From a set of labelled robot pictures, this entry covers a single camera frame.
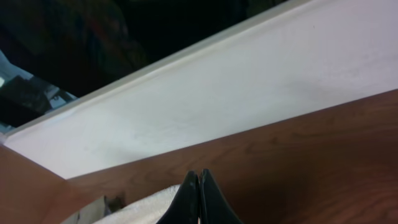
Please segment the light grey t-shirt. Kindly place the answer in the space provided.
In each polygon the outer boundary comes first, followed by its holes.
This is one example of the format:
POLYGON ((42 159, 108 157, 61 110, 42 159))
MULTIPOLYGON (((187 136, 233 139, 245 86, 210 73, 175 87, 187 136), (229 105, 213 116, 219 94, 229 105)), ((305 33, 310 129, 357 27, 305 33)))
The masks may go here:
POLYGON ((170 207, 180 185, 173 185, 112 213, 95 224, 155 224, 170 207))

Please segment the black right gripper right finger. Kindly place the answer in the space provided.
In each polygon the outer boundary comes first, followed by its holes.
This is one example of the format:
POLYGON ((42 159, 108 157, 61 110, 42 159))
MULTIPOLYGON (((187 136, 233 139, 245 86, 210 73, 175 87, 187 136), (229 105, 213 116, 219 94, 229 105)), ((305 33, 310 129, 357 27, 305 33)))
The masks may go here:
POLYGON ((202 224, 243 224, 209 169, 203 169, 200 175, 200 221, 202 224))

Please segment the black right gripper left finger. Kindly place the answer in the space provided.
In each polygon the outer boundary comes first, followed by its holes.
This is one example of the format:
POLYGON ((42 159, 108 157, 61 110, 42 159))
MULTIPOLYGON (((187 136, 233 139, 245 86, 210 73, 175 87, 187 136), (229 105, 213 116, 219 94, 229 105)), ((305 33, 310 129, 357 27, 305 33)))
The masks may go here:
POLYGON ((195 171, 188 171, 172 203, 157 224, 198 224, 199 181, 195 171))

